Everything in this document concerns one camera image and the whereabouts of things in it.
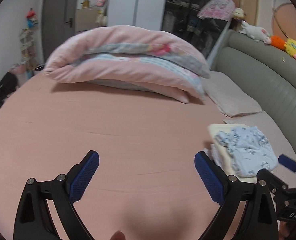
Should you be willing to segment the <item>person's left hand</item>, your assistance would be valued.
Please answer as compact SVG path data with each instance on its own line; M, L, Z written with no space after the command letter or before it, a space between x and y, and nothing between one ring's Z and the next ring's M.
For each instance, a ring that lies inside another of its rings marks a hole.
M126 240L126 237L122 231L115 232L110 240Z

